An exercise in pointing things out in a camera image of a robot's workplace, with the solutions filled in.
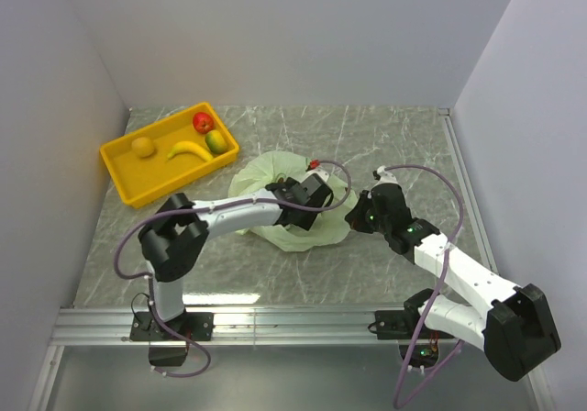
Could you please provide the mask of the green plastic bag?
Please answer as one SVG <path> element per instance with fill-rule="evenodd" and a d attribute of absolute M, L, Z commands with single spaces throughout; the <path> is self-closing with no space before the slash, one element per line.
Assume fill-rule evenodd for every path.
<path fill-rule="evenodd" d="M 250 161 L 232 179 L 227 195 L 239 197 L 260 190 L 269 183 L 276 183 L 288 177 L 300 182 L 304 179 L 306 168 L 310 162 L 304 156 L 286 151 L 269 151 Z M 289 225 L 265 226 L 251 228 L 254 233 L 274 246 L 286 252 L 301 252 L 313 247 L 338 244 L 350 232 L 345 215 L 357 204 L 358 197 L 351 191 L 347 192 L 347 182 L 331 175 L 327 184 L 334 193 L 334 203 L 340 199 L 345 202 L 332 211 L 326 211 L 316 217 L 309 230 Z"/>

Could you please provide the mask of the yellow toy fruit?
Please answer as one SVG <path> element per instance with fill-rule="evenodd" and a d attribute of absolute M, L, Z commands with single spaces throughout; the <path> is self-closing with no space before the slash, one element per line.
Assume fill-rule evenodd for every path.
<path fill-rule="evenodd" d="M 228 144 L 219 130 L 213 129 L 205 134 L 205 144 L 215 155 L 221 155 L 228 151 Z"/>

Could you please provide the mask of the red toy fruit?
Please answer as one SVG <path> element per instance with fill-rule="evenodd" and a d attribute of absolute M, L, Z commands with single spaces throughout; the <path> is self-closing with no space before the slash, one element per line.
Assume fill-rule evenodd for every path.
<path fill-rule="evenodd" d="M 205 135 L 215 129 L 214 119 L 206 112 L 196 112 L 192 119 L 194 130 Z"/>

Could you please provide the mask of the yellow toy banana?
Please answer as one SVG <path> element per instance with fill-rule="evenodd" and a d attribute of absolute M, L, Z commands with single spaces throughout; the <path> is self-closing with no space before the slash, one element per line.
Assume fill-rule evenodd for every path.
<path fill-rule="evenodd" d="M 189 140 L 175 143 L 167 154 L 167 159 L 171 160 L 180 154 L 193 154 L 202 161 L 212 161 L 214 159 L 214 155 L 208 149 Z"/>

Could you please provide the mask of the yellow toy peach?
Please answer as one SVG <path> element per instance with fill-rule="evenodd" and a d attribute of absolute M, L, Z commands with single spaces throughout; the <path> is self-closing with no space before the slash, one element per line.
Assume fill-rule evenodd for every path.
<path fill-rule="evenodd" d="M 139 158 L 145 159 L 156 152 L 153 141 L 148 137 L 136 138 L 131 142 L 132 152 Z"/>

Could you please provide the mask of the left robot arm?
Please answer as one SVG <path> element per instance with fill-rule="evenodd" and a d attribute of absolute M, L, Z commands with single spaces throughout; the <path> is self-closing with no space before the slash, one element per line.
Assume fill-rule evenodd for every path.
<path fill-rule="evenodd" d="M 205 243 L 241 229 L 296 226 L 308 230 L 318 207 L 330 206 L 334 192 L 322 169 L 307 172 L 298 182 L 288 178 L 270 183 L 244 197 L 216 202 L 190 201 L 184 194 L 170 198 L 159 212 L 191 209 L 190 214 L 170 215 L 141 229 L 138 239 L 143 257 L 153 273 L 151 326 L 163 339 L 187 337 L 192 320 L 183 302 L 183 277 L 194 267 Z"/>

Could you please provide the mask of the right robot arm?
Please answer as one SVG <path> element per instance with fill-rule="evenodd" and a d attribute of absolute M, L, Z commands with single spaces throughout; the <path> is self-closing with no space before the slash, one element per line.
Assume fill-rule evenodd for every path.
<path fill-rule="evenodd" d="M 463 303 L 423 290 L 404 302 L 399 320 L 376 313 L 379 339 L 424 337 L 435 330 L 482 350 L 505 379 L 516 382 L 561 348 L 545 294 L 521 287 L 449 244 L 431 223 L 411 215 L 401 187 L 384 183 L 360 193 L 346 215 L 361 233 L 380 233 L 390 249 L 443 279 Z"/>

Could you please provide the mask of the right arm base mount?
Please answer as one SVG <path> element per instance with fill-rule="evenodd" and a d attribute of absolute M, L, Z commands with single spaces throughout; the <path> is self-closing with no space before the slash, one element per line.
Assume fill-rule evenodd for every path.
<path fill-rule="evenodd" d="M 375 320 L 367 329 L 375 335 L 377 340 L 399 340 L 404 341 L 399 347 L 402 359 L 407 355 L 409 341 L 412 338 L 418 318 L 402 310 L 378 310 L 374 313 Z M 439 361 L 440 334 L 423 326 L 418 335 L 418 343 L 409 359 L 409 366 L 412 368 L 430 370 Z"/>

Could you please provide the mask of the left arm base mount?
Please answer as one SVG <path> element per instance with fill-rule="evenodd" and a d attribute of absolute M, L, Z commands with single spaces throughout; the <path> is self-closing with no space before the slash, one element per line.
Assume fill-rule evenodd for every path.
<path fill-rule="evenodd" d="M 205 372 L 211 365 L 210 352 L 202 342 L 212 339 L 214 314 L 211 312 L 184 311 L 175 319 L 164 322 L 150 311 L 133 314 L 128 340 L 149 344 L 149 363 L 157 371 L 181 368 L 189 356 L 190 348 L 200 350 L 204 365 L 194 375 Z"/>

